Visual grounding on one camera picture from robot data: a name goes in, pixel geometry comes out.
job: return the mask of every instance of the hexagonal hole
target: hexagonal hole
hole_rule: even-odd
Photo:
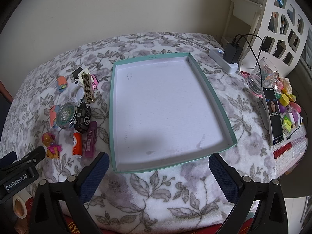
[[[288,35],[288,43],[289,46],[291,47],[292,50],[294,50],[295,52],[297,51],[297,48],[299,46],[300,43],[300,39],[298,38],[298,36],[294,33],[293,29],[291,29],[291,32]]]
[[[288,53],[288,54],[285,56],[283,62],[285,62],[285,63],[289,66],[290,63],[292,62],[293,58],[294,58],[294,57],[291,55],[291,53]]]
[[[286,0],[274,0],[274,5],[284,9],[286,5]]]
[[[278,13],[277,12],[272,12],[268,29],[271,32],[277,33],[277,27],[278,27]]]
[[[286,35],[288,27],[289,27],[288,20],[286,19],[285,15],[282,15],[282,18],[280,21],[280,34]]]
[[[279,40],[277,42],[277,45],[275,46],[275,51],[273,53],[273,56],[280,59],[282,55],[284,54],[285,50],[286,50],[285,42],[283,40]]]
[[[263,45],[261,44],[261,46],[260,46],[260,50],[267,52],[267,53],[270,53],[272,50],[274,42],[275,42],[274,38],[265,36],[263,39]]]
[[[299,17],[298,17],[298,23],[297,23],[297,30],[302,35],[304,23],[303,23],[302,17],[300,15],[298,16]]]
[[[287,15],[289,16],[289,18],[291,19],[291,22],[294,25],[295,10],[294,10],[294,7],[291,6],[291,4],[289,4],[289,8],[287,9]]]

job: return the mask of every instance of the floral tablecloth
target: floral tablecloth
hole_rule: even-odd
[[[209,35],[178,34],[206,47],[220,47]],[[72,157],[72,132],[52,129],[49,109],[68,102],[67,90],[60,93],[57,78],[69,84],[77,67],[88,68],[99,80],[96,102],[91,104],[92,120],[97,121],[96,153],[110,154],[109,96],[113,63],[131,57],[190,52],[214,87],[238,139],[223,152],[224,160],[241,175],[269,182],[276,177],[274,156],[267,131],[256,112],[256,102],[239,71],[228,75],[196,44],[164,32],[139,33],[95,41],[67,51],[32,70],[22,83],[10,108],[0,144],[0,157],[16,151],[20,159],[42,145],[41,135],[56,135],[63,151],[61,158],[45,158],[37,165],[40,179],[27,187],[34,195],[38,182],[64,181],[77,175],[92,159]],[[208,167],[208,159],[138,174],[117,174],[110,167],[85,206],[103,229],[119,233],[177,233],[224,221],[233,204],[223,195]],[[64,203],[62,208],[69,214]]]

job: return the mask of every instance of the white power strip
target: white power strip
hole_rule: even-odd
[[[229,64],[227,63],[226,60],[223,59],[223,51],[220,48],[211,48],[209,51],[209,56],[211,57],[211,59],[213,59],[216,63],[218,63],[223,70],[228,73],[228,74],[233,74],[236,72],[236,70],[238,69],[238,64],[237,63],[233,63],[233,64]]]

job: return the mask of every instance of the smartphone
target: smartphone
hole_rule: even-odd
[[[284,140],[282,121],[280,118],[280,108],[277,103],[274,89],[262,87],[263,105],[269,122],[269,133],[271,145],[277,145]]]

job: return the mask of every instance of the white ring-shaped strap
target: white ring-shaped strap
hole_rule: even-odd
[[[85,88],[79,81],[71,83],[68,87],[68,97],[71,102],[80,103],[85,96]]]

